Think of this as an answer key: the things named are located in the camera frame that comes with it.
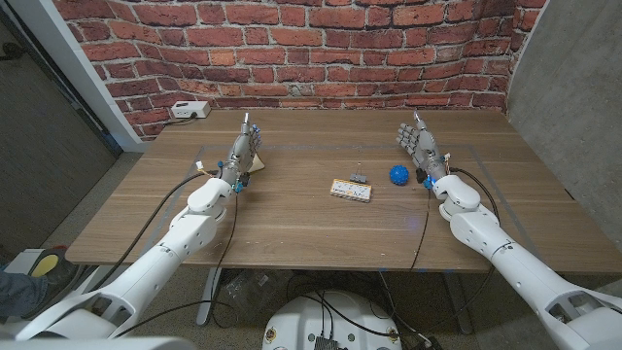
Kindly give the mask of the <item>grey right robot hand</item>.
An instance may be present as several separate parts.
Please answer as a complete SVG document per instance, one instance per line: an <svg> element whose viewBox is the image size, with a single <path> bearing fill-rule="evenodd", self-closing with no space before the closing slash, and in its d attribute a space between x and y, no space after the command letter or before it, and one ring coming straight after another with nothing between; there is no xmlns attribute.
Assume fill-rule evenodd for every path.
<svg viewBox="0 0 622 350"><path fill-rule="evenodd" d="M420 117L413 112L414 124L402 123L397 130L397 143L411 156L414 165L421 169L431 182L448 174L444 155L438 149L432 133Z"/></svg>

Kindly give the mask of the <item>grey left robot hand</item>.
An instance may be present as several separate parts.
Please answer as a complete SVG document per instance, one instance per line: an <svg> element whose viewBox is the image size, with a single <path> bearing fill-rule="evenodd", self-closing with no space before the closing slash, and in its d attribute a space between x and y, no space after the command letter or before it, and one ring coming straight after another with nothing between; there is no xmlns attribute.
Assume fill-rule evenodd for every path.
<svg viewBox="0 0 622 350"><path fill-rule="evenodd" d="M262 170L264 163L258 156L261 145L260 129L251 122L246 113L241 123L241 131L229 150L219 178L229 183L234 189L246 187L250 174Z"/></svg>

